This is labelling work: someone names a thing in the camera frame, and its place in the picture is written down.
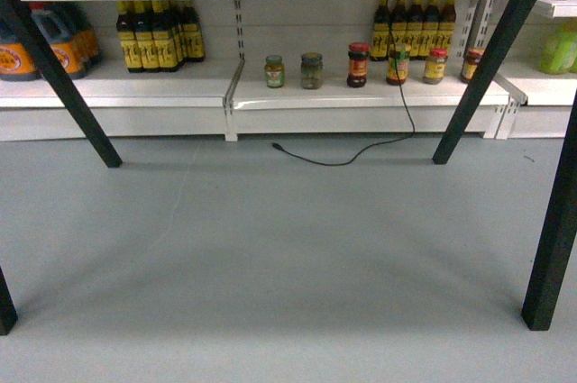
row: red jar lid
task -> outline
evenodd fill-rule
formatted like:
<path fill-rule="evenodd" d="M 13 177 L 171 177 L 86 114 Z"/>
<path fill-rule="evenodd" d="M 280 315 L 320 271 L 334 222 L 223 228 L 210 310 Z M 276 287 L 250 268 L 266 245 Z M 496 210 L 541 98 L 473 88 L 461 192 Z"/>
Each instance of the red jar lid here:
<path fill-rule="evenodd" d="M 352 52 L 369 52 L 371 45 L 367 42 L 353 42 L 349 43 L 349 50 Z"/>
<path fill-rule="evenodd" d="M 447 50 L 445 48 L 433 48 L 431 55 L 434 57 L 447 57 Z"/>

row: glass jar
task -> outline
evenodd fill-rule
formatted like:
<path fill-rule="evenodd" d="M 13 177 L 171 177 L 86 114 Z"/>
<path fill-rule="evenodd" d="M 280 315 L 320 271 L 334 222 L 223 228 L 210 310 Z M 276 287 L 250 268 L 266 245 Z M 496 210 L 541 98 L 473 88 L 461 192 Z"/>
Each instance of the glass jar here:
<path fill-rule="evenodd" d="M 465 55 L 465 60 L 463 62 L 463 69 L 461 69 L 461 81 L 463 83 L 469 84 L 471 82 L 472 76 L 475 75 L 475 71 L 481 62 L 481 57 L 485 49 L 483 48 L 469 48 L 467 54 Z"/>
<path fill-rule="evenodd" d="M 316 90 L 323 85 L 323 55 L 307 52 L 300 56 L 300 86 Z"/>
<path fill-rule="evenodd" d="M 411 46 L 398 43 L 394 51 L 389 52 L 389 71 L 387 82 L 392 86 L 402 86 L 407 81 L 408 63 L 411 57 Z"/>
<path fill-rule="evenodd" d="M 346 84 L 349 87 L 363 87 L 367 83 L 367 58 L 371 45 L 366 42 L 349 44 L 349 77 Z"/>
<path fill-rule="evenodd" d="M 279 88 L 285 85 L 285 65 L 282 64 L 281 56 L 267 57 L 264 75 L 267 78 L 267 87 L 269 88 Z"/>
<path fill-rule="evenodd" d="M 433 48 L 425 62 L 425 84 L 439 84 L 443 81 L 444 70 L 447 66 L 447 50 L 445 48 Z"/>

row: small jar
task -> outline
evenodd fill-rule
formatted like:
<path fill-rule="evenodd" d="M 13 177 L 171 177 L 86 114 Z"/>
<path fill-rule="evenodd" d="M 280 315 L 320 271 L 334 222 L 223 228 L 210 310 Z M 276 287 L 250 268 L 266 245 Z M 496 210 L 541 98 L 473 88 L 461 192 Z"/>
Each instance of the small jar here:
<path fill-rule="evenodd" d="M 300 86 L 316 90 L 323 85 L 323 55 L 308 52 L 300 56 Z"/>
<path fill-rule="evenodd" d="M 463 83 L 469 84 L 471 82 L 472 76 L 475 75 L 475 71 L 479 66 L 484 52 L 485 49 L 483 48 L 469 48 L 465 55 L 463 69 L 461 69 L 461 81 Z"/>
<path fill-rule="evenodd" d="M 267 57 L 264 75 L 267 78 L 267 87 L 269 88 L 279 88 L 285 85 L 285 65 L 282 64 L 281 56 Z"/>
<path fill-rule="evenodd" d="M 346 84 L 349 87 L 363 87 L 367 83 L 367 59 L 371 45 L 366 42 L 349 44 L 349 77 Z"/>
<path fill-rule="evenodd" d="M 411 46 L 398 43 L 394 51 L 389 52 L 389 70 L 387 82 L 392 86 L 402 86 L 407 81 L 408 63 L 411 58 Z"/>
<path fill-rule="evenodd" d="M 425 62 L 425 84 L 439 84 L 443 81 L 444 70 L 447 66 L 447 50 L 445 48 L 433 48 Z"/>

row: gray floor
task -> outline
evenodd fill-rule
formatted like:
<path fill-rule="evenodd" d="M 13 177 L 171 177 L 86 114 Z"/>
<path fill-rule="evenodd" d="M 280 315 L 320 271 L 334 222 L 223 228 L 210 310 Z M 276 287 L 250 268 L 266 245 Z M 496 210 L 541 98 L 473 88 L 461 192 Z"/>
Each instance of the gray floor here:
<path fill-rule="evenodd" d="M 0 381 L 577 381 L 575 264 L 518 316 L 561 141 L 270 141 L 0 144 Z"/>

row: power cord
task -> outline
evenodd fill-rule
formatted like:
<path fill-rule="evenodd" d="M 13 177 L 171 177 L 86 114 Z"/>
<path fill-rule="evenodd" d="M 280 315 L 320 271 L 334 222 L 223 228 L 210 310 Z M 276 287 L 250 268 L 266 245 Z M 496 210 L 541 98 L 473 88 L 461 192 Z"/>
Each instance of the power cord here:
<path fill-rule="evenodd" d="M 392 21 L 391 20 L 389 20 L 389 38 L 392 41 L 393 50 L 395 50 L 397 48 L 397 45 L 395 43 L 395 38 L 393 37 L 393 29 L 392 29 Z M 394 67 L 395 67 L 395 72 L 397 74 L 397 79 L 400 79 L 400 77 L 398 75 L 397 62 L 394 62 Z M 351 165 L 353 162 L 355 162 L 357 160 L 357 158 L 359 158 L 368 149 L 372 149 L 373 147 L 377 147 L 377 146 L 384 146 L 385 144 L 392 144 L 393 142 L 408 140 L 409 138 L 413 138 L 415 136 L 415 133 L 417 132 L 417 130 L 415 128 L 415 122 L 413 121 L 413 117 L 411 116 L 411 113 L 408 111 L 407 100 L 405 99 L 405 93 L 403 92 L 403 86 L 399 85 L 398 90 L 400 91 L 400 97 L 403 101 L 403 106 L 405 107 L 405 111 L 407 112 L 408 120 L 411 122 L 411 133 L 409 135 L 397 138 L 395 140 L 374 142 L 373 144 L 369 144 L 365 148 L 361 149 L 350 160 L 347 160 L 346 162 L 336 162 L 336 163 L 320 162 L 318 160 L 311 160 L 309 158 L 305 158 L 303 156 L 300 156 L 300 155 L 297 155 L 295 153 L 291 153 L 288 150 L 285 150 L 277 142 L 273 142 L 271 145 L 276 150 L 282 151 L 283 153 L 286 153 L 287 155 L 292 156 L 293 158 L 297 158 L 298 160 L 303 160 L 303 161 L 309 162 L 311 164 L 320 165 L 323 167 L 344 167 L 345 165 Z"/>

